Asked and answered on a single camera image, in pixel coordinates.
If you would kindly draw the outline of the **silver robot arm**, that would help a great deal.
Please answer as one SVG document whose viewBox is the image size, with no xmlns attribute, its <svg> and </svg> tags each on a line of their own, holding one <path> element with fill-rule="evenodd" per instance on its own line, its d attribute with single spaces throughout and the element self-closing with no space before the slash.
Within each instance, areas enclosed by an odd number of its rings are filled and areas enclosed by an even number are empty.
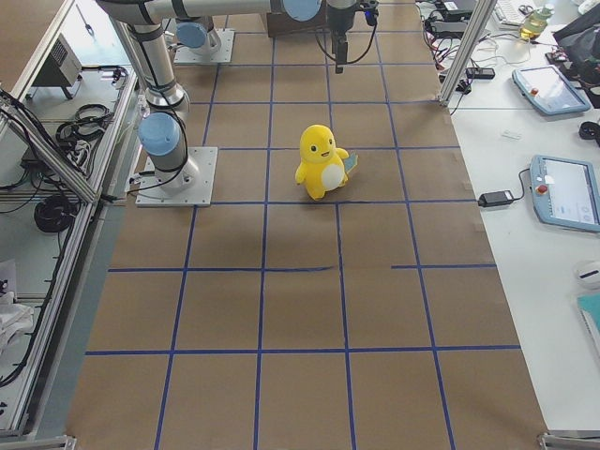
<svg viewBox="0 0 600 450">
<path fill-rule="evenodd" d="M 285 13 L 305 22 L 319 11 L 319 1 L 99 1 L 111 20 L 127 29 L 121 42 L 135 55 L 137 74 L 145 80 L 145 97 L 156 111 L 176 115 L 189 111 L 185 89 L 177 82 L 167 51 L 162 22 L 165 19 L 195 21 L 215 15 Z"/>
<path fill-rule="evenodd" d="M 221 46 L 212 16 L 171 19 L 167 22 L 165 30 L 173 33 L 173 39 L 177 44 L 195 53 L 214 53 Z"/>
</svg>

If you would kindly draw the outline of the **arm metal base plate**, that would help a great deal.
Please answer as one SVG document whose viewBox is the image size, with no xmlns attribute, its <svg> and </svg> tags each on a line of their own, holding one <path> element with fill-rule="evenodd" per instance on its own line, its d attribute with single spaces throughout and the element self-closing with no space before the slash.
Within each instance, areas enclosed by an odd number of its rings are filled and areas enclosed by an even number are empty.
<svg viewBox="0 0 600 450">
<path fill-rule="evenodd" d="M 179 66 L 228 64 L 232 60 L 234 30 L 217 28 L 180 28 L 174 63 Z"/>
<path fill-rule="evenodd" d="M 183 170 L 169 183 L 165 172 L 156 172 L 150 157 L 144 169 L 153 174 L 145 176 L 137 191 L 138 207 L 209 206 L 212 200 L 218 149 L 216 147 L 189 147 L 188 160 Z"/>
</svg>

